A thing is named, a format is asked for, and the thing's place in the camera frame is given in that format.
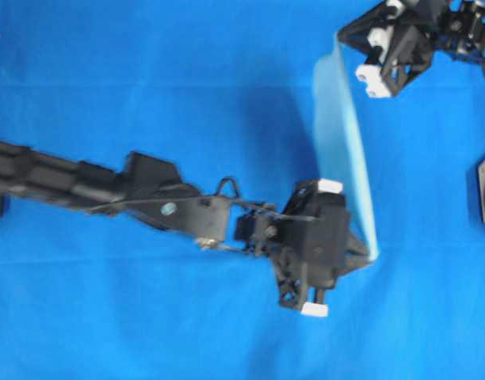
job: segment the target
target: screw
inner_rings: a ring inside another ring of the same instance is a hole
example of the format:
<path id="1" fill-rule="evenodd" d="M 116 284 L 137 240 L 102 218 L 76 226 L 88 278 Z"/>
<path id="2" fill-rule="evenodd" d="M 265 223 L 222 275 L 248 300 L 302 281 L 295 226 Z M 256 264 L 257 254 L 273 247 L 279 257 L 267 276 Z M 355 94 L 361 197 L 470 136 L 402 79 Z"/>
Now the screw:
<path id="1" fill-rule="evenodd" d="M 265 235 L 268 238 L 274 238 L 277 234 L 277 228 L 275 226 L 269 226 L 265 229 Z"/>
<path id="2" fill-rule="evenodd" d="M 171 216 L 174 212 L 176 212 L 177 209 L 178 207 L 176 206 L 176 203 L 165 203 L 162 206 L 162 215 Z"/>
<path id="3" fill-rule="evenodd" d="M 459 32 L 463 28 L 463 23 L 459 20 L 455 20 L 451 25 L 450 25 L 450 30 L 454 32 Z"/>
<path id="4" fill-rule="evenodd" d="M 215 248 L 220 242 L 215 239 L 209 239 L 206 237 L 199 237 L 195 240 L 200 249 L 212 249 Z"/>

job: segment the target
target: bolt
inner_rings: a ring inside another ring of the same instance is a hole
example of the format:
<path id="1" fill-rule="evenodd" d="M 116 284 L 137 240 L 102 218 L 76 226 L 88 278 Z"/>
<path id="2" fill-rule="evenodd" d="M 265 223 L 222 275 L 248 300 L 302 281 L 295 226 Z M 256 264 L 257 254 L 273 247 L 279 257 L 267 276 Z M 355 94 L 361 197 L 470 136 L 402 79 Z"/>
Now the bolt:
<path id="1" fill-rule="evenodd" d="M 316 247 L 313 249 L 313 252 L 315 253 L 316 256 L 320 256 L 323 253 L 323 248 L 322 247 Z"/>
<path id="2" fill-rule="evenodd" d="M 265 229 L 265 235 L 268 238 L 274 238 L 277 235 L 277 228 L 275 226 L 269 226 Z"/>
<path id="3" fill-rule="evenodd" d="M 171 216 L 174 212 L 176 212 L 177 209 L 178 207 L 176 206 L 176 203 L 165 203 L 162 206 L 162 215 Z"/>

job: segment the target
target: blue background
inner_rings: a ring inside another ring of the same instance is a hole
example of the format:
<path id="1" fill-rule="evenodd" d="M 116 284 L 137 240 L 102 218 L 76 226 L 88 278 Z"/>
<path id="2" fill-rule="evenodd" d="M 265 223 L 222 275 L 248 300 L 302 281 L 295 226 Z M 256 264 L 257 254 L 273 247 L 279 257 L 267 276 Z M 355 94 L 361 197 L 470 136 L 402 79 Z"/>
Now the blue background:
<path id="1" fill-rule="evenodd" d="M 0 0 L 0 139 L 114 169 L 137 149 L 283 206 L 318 176 L 315 62 L 374 4 Z M 397 99 L 350 81 L 380 259 L 327 319 L 279 308 L 266 260 L 13 199 L 0 378 L 485 378 L 482 75 L 437 55 Z"/>

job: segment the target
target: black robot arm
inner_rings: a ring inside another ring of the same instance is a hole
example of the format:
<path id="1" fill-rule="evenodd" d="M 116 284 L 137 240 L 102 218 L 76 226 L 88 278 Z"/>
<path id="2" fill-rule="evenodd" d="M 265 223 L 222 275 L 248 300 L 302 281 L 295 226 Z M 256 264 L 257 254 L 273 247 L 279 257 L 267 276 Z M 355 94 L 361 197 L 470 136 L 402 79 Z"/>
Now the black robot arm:
<path id="1" fill-rule="evenodd" d="M 229 184 L 233 196 L 222 194 Z M 339 277 L 371 263 L 366 246 L 349 231 L 341 190 L 333 181 L 301 182 L 280 213 L 272 204 L 243 200 L 232 178 L 222 179 L 214 194 L 203 195 L 183 182 L 175 165 L 145 154 L 131 153 L 124 170 L 115 173 L 0 142 L 0 216 L 5 196 L 87 214 L 124 212 L 155 229 L 182 232 L 202 249 L 269 258 L 280 305 L 318 316 L 327 315 L 325 291 Z M 243 248 L 223 243 L 232 207 L 244 212 L 235 231 Z M 311 299 L 310 288 L 315 289 Z"/>

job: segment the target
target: blue fabric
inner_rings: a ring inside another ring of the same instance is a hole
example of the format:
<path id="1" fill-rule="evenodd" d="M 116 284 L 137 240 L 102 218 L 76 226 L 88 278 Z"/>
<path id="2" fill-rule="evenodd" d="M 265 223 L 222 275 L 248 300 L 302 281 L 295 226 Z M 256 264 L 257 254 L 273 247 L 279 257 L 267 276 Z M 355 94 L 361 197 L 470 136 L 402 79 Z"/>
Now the blue fabric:
<path id="1" fill-rule="evenodd" d="M 0 139 L 114 169 L 139 149 L 283 206 L 319 174 L 313 67 L 373 4 L 0 1 Z M 0 378 L 485 378 L 485 83 L 439 55 L 370 100 L 345 54 L 380 258 L 339 281 L 327 319 L 279 308 L 265 260 L 13 200 Z"/>

